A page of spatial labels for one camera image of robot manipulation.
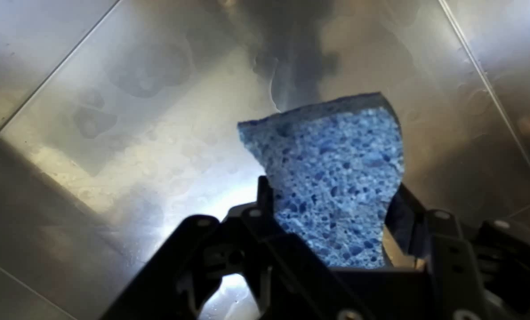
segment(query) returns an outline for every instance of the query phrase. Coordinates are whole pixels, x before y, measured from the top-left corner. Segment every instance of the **blue sponge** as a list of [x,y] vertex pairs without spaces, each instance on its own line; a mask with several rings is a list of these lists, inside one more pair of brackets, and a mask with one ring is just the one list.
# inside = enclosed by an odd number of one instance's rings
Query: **blue sponge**
[[381,93],[239,124],[276,191],[276,220],[329,266],[385,264],[383,223],[404,172],[399,122]]

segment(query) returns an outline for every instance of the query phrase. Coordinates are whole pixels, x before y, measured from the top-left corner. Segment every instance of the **speckled sponge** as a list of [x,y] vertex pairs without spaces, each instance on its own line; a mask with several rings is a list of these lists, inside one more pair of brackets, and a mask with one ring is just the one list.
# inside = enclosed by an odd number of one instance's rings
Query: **speckled sponge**
[[276,220],[329,266],[385,264],[383,223],[404,172],[402,134],[381,93],[239,124],[276,191]]

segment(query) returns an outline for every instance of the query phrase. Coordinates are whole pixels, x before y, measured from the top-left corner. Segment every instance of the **robotic arm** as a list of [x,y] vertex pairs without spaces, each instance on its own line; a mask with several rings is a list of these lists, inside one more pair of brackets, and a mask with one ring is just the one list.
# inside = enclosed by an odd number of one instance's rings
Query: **robotic arm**
[[104,317],[196,317],[228,273],[246,277],[264,320],[530,317],[530,232],[520,225],[486,221],[468,239],[456,214],[402,186],[386,225],[425,269],[328,268],[276,223],[272,200],[260,177],[258,200],[224,221],[185,218]]

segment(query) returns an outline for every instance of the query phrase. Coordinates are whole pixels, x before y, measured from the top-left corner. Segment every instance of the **sponge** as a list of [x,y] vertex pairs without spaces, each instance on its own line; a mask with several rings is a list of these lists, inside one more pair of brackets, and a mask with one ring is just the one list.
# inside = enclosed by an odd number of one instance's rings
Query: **sponge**
[[397,117],[381,93],[239,124],[274,188],[274,216],[329,266],[385,264],[383,223],[404,172]]

